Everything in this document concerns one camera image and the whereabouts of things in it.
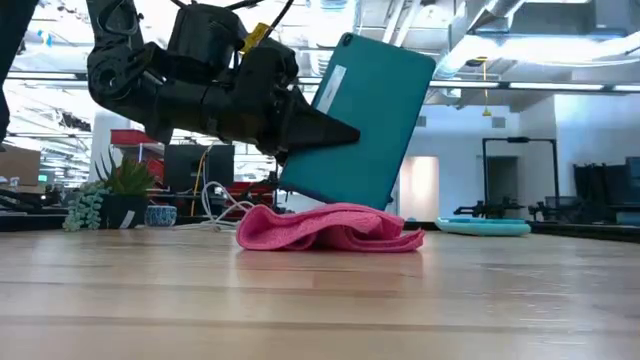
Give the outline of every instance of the tablet case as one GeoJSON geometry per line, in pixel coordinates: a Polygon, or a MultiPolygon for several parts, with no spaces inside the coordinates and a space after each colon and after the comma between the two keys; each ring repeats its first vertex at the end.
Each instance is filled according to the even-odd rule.
{"type": "Polygon", "coordinates": [[[290,155],[281,187],[384,210],[435,66],[422,54],[344,34],[312,105],[359,129],[360,141],[290,155]]]}

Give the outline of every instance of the pink cloth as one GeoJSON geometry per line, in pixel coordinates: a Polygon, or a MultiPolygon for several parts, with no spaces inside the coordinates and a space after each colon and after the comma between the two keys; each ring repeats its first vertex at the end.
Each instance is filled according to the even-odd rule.
{"type": "Polygon", "coordinates": [[[345,251],[407,252],[422,246],[424,231],[402,235],[404,220],[353,204],[332,204],[300,214],[251,209],[236,240],[248,250],[307,250],[316,245],[345,251]]]}

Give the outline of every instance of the ceiling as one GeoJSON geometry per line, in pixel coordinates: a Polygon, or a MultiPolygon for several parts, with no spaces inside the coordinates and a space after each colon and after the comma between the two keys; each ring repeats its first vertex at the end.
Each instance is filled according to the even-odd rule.
{"type": "MultiPolygon", "coordinates": [[[[224,6],[235,1],[199,2],[224,6]]],[[[138,12],[144,14],[141,28],[145,41],[154,41],[166,47],[178,8],[169,0],[136,0],[135,4],[138,12]]],[[[258,22],[268,23],[275,18],[283,4],[284,0],[266,0],[254,8],[241,9],[238,14],[247,29],[252,29],[258,22]]],[[[570,66],[573,64],[570,61],[559,64],[559,55],[570,57],[590,49],[591,44],[561,42],[553,47],[549,45],[553,43],[547,39],[555,39],[560,35],[563,39],[589,39],[600,44],[602,41],[624,38],[626,34],[637,31],[640,24],[640,5],[629,0],[532,0],[513,16],[508,34],[492,32],[473,37],[471,40],[485,42],[480,44],[482,46],[462,51],[463,45],[474,43],[468,41],[470,36],[466,34],[466,29],[475,17],[474,9],[483,6],[484,0],[422,0],[420,6],[415,7],[417,11],[413,12],[412,0],[296,0],[272,37],[296,50],[301,76],[322,75],[322,65],[328,61],[331,51],[321,51],[318,46],[331,46],[342,33],[354,31],[377,40],[384,40],[386,32],[391,35],[387,36],[389,42],[432,56],[441,66],[453,57],[461,56],[464,60],[461,66],[454,67],[455,71],[443,78],[588,81],[606,76],[603,75],[606,74],[603,72],[605,66],[606,70],[619,69],[609,65],[621,57],[610,56],[598,63],[587,63],[581,59],[580,67],[570,66]],[[336,6],[344,8],[335,11],[336,6]],[[327,7],[334,7],[334,11],[326,11],[327,7]],[[394,23],[394,16],[398,13],[397,22],[394,23]],[[413,20],[408,22],[410,26],[406,36],[401,35],[405,20],[411,18],[413,20]],[[519,38],[536,37],[544,41],[524,44],[513,40],[515,34],[519,38]],[[486,70],[485,66],[464,65],[466,60],[477,56],[488,58],[486,70]]],[[[25,43],[26,51],[16,57],[12,67],[14,71],[85,72],[86,59],[93,47],[86,1],[41,0],[25,35],[25,43]]],[[[637,59],[637,56],[637,51],[631,52],[623,60],[637,59]]],[[[629,71],[621,80],[640,82],[637,67],[624,68],[629,71]]],[[[439,72],[436,77],[442,77],[442,74],[439,72]]],[[[96,105],[86,88],[62,85],[51,88],[32,81],[7,81],[5,90],[12,110],[9,130],[38,133],[75,131],[59,124],[63,111],[91,124],[96,105]]],[[[426,102],[459,108],[484,104],[511,105],[517,110],[518,106],[527,103],[529,95],[526,91],[495,90],[490,91],[486,98],[485,92],[479,90],[432,91],[426,102]]],[[[86,148],[90,148],[90,139],[83,142],[70,139],[38,142],[44,144],[42,146],[45,148],[51,147],[51,153],[55,155],[65,150],[77,153],[71,159],[73,162],[88,161],[85,155],[86,148]]]]}

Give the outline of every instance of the wooden table surface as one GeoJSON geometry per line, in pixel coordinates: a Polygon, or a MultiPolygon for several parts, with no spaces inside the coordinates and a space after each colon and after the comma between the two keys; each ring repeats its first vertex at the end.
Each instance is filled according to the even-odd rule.
{"type": "Polygon", "coordinates": [[[432,233],[410,254],[205,231],[0,233],[0,359],[637,359],[640,246],[432,233]]]}

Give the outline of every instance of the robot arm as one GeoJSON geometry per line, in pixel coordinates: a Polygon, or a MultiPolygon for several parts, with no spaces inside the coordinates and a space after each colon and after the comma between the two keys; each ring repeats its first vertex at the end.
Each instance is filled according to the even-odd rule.
{"type": "Polygon", "coordinates": [[[231,9],[174,3],[180,9],[164,50],[144,44],[133,0],[87,0],[95,34],[89,92],[98,104],[164,143],[174,128],[270,155],[358,141],[357,129],[313,109],[291,85],[291,49],[267,38],[240,61],[247,31],[231,9]]]}

